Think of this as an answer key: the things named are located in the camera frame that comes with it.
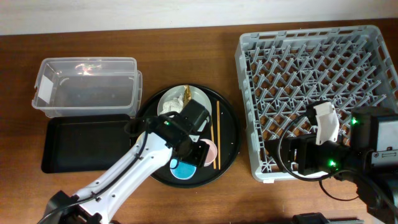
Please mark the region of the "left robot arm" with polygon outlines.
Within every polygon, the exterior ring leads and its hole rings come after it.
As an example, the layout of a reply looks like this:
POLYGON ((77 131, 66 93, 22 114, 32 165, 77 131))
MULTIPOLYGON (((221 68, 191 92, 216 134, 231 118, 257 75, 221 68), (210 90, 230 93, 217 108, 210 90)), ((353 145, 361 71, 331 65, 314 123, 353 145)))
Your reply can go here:
POLYGON ((69 197, 57 192, 40 223, 110 223, 120 206, 140 186, 172 159, 175 166, 203 167, 209 145, 199 139, 212 123, 205 106, 190 100, 181 112, 130 120, 125 132, 136 143, 91 184, 69 197))

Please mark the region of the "pink cup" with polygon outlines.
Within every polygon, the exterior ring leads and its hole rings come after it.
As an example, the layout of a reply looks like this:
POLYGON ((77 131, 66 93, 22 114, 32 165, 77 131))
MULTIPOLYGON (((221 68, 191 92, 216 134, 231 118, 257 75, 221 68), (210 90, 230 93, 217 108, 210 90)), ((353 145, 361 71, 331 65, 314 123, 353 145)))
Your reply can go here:
POLYGON ((201 139, 201 141, 205 142, 207 145, 209 145, 209 150, 206 156, 205 164, 204 166, 210 166, 216 159, 217 154, 218 154, 218 149, 215 143, 209 139, 201 139))

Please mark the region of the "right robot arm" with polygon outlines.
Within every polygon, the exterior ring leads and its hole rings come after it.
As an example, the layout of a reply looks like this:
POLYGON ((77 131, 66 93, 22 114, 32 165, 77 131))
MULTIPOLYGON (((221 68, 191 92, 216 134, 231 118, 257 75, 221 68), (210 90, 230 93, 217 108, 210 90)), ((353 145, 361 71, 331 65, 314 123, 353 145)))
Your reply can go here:
POLYGON ((308 106, 265 148, 278 168, 298 180, 322 183, 334 178, 357 186, 367 212, 397 223, 397 113, 388 108, 355 108, 349 117, 350 144, 341 142, 335 107, 308 106))

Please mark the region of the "blue cup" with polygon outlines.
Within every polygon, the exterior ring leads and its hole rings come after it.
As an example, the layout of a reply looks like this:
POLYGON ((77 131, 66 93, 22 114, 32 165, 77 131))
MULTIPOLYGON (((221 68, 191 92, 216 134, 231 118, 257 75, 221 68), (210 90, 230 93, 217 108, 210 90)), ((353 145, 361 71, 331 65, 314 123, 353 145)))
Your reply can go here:
POLYGON ((172 175, 180 180, 191 179, 197 170, 196 166, 184 163, 177 159, 172 159, 169 167, 172 175))

